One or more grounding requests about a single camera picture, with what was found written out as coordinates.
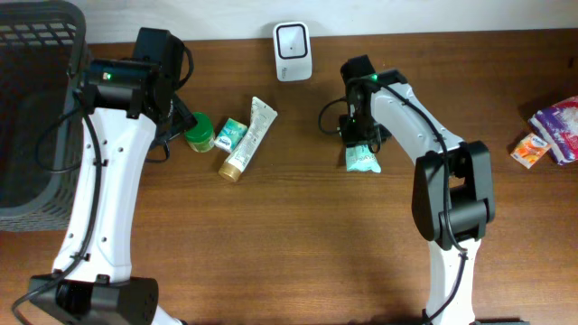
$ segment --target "gray bin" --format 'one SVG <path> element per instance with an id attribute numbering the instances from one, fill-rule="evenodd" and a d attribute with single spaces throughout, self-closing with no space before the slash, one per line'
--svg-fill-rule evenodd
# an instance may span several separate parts
<path id="1" fill-rule="evenodd" d="M 75 108 L 72 90 L 88 63 L 84 15 L 50 1 L 0 5 L 0 230 L 68 226 L 79 170 L 50 174 L 34 160 L 46 128 Z M 61 169 L 81 158 L 80 116 L 42 142 L 43 164 Z"/>

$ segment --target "green lid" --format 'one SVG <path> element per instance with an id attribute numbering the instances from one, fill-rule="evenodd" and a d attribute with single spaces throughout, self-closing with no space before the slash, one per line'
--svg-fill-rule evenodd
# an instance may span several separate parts
<path id="1" fill-rule="evenodd" d="M 207 141 L 213 135 L 213 125 L 209 117 L 200 112 L 192 113 L 192 115 L 197 119 L 197 125 L 185 132 L 184 137 L 195 144 Z"/>

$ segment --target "gold cap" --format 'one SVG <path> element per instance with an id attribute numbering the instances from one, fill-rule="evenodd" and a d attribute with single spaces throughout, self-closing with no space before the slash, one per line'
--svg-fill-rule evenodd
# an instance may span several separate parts
<path id="1" fill-rule="evenodd" d="M 224 162 L 219 169 L 219 175 L 227 181 L 235 182 L 238 181 L 239 176 L 241 176 L 241 171 L 232 164 Z"/>

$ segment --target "purple package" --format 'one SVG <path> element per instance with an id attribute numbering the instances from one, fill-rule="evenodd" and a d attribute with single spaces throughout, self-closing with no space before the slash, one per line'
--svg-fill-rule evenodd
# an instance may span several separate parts
<path id="1" fill-rule="evenodd" d="M 550 155 L 563 165 L 578 157 L 578 96 L 538 111 L 528 123 L 552 145 Z"/>

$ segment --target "wooden tabletop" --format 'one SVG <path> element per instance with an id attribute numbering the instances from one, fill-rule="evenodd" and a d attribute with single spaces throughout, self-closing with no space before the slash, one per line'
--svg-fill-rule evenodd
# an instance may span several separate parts
<path id="1" fill-rule="evenodd" d="M 218 129 L 228 117 L 248 123 L 257 96 L 279 116 L 236 184 L 217 174 L 226 153 L 195 153 L 182 138 L 168 162 L 144 167 L 133 276 L 158 281 L 171 315 L 236 324 L 419 318 L 430 278 L 411 215 L 413 164 L 392 140 L 378 154 L 380 174 L 346 172 L 340 138 L 317 129 L 322 106 L 344 95 L 341 64 L 368 54 L 376 70 L 399 68 L 448 129 L 491 151 L 497 215 L 475 265 L 477 318 L 578 320 L 578 163 L 545 157 L 527 170 L 508 155 L 528 116 L 578 95 L 578 31 L 314 38 L 312 78 L 295 83 L 277 81 L 271 40 L 187 45 L 195 71 L 179 95 L 192 111 Z M 132 44 L 91 50 L 121 58 Z M 324 123 L 344 111 L 332 108 Z M 15 324 L 10 304 L 31 275 L 51 270 L 63 234 L 0 233 L 0 323 Z"/>

